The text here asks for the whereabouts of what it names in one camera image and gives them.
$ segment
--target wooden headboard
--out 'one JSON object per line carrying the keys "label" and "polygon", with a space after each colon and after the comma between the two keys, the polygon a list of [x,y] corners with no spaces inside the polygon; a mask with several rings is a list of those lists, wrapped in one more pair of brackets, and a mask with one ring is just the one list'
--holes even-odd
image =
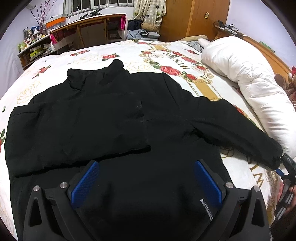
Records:
{"label": "wooden headboard", "polygon": [[287,81],[289,81],[288,74],[291,72],[291,70],[278,56],[248,36],[245,36],[243,40],[253,45],[264,55],[275,74],[281,74],[286,78]]}

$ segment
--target dried flower branch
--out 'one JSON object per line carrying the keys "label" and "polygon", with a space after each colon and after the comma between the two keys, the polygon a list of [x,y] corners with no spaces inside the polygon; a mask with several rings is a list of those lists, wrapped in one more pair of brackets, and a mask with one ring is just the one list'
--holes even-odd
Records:
{"label": "dried flower branch", "polygon": [[45,19],[49,13],[49,11],[51,10],[52,6],[56,3],[57,0],[53,0],[53,2],[51,3],[51,0],[46,0],[43,4],[40,4],[40,7],[36,7],[36,11],[37,11],[37,17],[38,19],[35,17],[35,15],[33,14],[32,10],[31,13],[33,15],[33,17],[36,19],[37,23],[40,26],[40,33],[43,33],[43,25],[45,22]]}

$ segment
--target window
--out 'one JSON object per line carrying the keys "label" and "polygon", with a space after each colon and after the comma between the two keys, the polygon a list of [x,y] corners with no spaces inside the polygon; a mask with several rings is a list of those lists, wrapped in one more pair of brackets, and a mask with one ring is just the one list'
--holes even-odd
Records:
{"label": "window", "polygon": [[64,0],[68,15],[105,7],[133,6],[133,0]]}

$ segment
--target jacket sleeve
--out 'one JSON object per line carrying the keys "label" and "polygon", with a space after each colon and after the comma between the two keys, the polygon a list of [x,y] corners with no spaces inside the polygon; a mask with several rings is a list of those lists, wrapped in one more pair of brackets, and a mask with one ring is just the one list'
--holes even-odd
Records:
{"label": "jacket sleeve", "polygon": [[182,115],[193,125],[197,135],[216,146],[232,146],[273,170],[279,167],[280,144],[257,128],[236,107],[224,99],[210,101],[206,97],[194,97],[169,76],[165,81]]}

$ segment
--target wire basket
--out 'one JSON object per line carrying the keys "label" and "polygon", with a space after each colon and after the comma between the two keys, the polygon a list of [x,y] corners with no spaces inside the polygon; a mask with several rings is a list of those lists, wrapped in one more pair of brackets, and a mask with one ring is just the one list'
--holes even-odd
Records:
{"label": "wire basket", "polygon": [[224,24],[222,21],[218,20],[214,22],[213,26],[219,29],[219,31],[227,32],[232,36],[236,36],[238,38],[244,37],[244,34],[242,34],[238,28],[235,28],[233,24],[231,25]]}

